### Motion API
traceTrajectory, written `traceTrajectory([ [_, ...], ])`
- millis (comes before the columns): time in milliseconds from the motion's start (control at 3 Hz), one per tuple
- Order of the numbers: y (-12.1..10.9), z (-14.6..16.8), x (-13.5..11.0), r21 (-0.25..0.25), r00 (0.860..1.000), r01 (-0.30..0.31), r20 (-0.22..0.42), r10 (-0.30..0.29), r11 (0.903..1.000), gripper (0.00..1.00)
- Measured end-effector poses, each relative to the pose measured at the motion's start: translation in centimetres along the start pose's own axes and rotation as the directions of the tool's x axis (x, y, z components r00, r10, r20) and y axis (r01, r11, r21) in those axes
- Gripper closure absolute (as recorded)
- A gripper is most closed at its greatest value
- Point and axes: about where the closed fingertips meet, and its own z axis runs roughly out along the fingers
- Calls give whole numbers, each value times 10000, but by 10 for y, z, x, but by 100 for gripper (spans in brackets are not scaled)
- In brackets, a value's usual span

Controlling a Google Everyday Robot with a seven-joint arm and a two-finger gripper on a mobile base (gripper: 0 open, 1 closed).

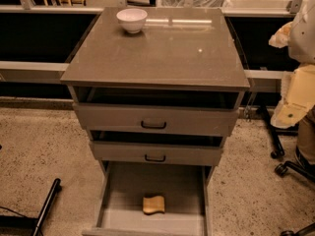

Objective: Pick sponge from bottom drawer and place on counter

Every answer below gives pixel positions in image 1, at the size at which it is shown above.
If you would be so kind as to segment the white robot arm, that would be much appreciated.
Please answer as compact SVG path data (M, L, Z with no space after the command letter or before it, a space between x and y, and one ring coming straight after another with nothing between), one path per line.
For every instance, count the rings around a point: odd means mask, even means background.
M278 128L298 123L315 105L315 0L309 0L294 19L269 39L276 48L288 47L288 55L299 62L283 74L281 100L271 119Z

